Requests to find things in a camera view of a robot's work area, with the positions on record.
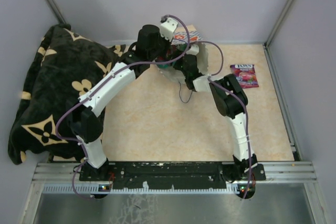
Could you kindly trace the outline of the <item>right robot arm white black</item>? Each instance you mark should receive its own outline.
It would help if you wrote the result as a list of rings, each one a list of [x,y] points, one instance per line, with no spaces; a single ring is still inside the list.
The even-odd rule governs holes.
[[[234,139],[234,172],[242,180],[252,179],[257,157],[250,144],[248,133],[248,98],[236,77],[230,73],[222,78],[201,73],[195,55],[185,55],[174,65],[182,72],[186,86],[194,92],[209,92],[218,112],[229,121]]]

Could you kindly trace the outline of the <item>blue checkered paper bag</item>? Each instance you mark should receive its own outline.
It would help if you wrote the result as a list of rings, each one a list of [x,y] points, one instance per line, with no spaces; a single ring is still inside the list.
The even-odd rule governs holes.
[[[165,65],[158,65],[159,72],[167,79],[185,86],[192,92],[210,93],[208,77],[208,51],[200,32],[194,25],[187,26],[190,34],[190,47],[179,60]],[[187,46],[187,34],[183,27],[177,28],[167,54],[157,58],[157,62],[164,62],[180,56]]]

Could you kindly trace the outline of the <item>purple Fox's candy packet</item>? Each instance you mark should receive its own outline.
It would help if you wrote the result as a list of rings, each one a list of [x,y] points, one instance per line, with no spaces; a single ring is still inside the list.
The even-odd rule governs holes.
[[[247,89],[259,87],[254,64],[230,65],[230,70],[242,88]]]

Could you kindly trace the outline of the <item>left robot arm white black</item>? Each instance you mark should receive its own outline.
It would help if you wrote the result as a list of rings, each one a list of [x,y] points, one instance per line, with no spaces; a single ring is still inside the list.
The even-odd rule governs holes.
[[[79,97],[78,107],[67,116],[69,127],[83,146],[90,173],[96,179],[106,179],[109,174],[101,143],[103,126],[99,117],[102,111],[125,86],[144,73],[150,63],[167,53],[177,27],[171,20],[160,26],[144,25],[137,41],[88,94]]]

